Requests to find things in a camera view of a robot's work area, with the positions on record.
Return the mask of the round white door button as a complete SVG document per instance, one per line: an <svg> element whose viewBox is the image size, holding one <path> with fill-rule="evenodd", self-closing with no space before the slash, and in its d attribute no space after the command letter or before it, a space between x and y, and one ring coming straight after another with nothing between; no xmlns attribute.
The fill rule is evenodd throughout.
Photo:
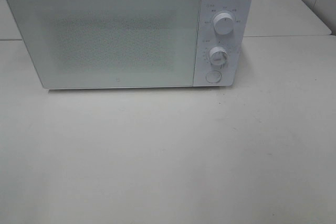
<svg viewBox="0 0 336 224"><path fill-rule="evenodd" d="M206 74L206 81L208 83L218 83L221 81L222 74L219 71L210 71Z"/></svg>

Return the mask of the white timer knob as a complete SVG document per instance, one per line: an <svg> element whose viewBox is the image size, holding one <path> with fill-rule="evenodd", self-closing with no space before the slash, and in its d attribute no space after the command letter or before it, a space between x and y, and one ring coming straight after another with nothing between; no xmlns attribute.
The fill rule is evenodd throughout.
<svg viewBox="0 0 336 224"><path fill-rule="evenodd" d="M214 66L222 66L227 63L228 54L223 47L213 47L208 53L209 61Z"/></svg>

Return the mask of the white microwave door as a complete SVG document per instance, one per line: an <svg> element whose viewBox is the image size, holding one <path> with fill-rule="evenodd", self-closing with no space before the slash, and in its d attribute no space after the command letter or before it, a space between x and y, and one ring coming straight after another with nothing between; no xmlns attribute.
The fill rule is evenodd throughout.
<svg viewBox="0 0 336 224"><path fill-rule="evenodd" d="M7 0L47 89L193 84L200 0Z"/></svg>

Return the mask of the upper white power knob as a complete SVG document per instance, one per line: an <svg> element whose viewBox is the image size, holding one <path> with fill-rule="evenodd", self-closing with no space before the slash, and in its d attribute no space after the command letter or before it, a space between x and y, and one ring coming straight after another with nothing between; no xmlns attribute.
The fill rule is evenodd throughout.
<svg viewBox="0 0 336 224"><path fill-rule="evenodd" d="M228 11L223 11L213 17L213 26L217 34L227 35L234 29L235 17Z"/></svg>

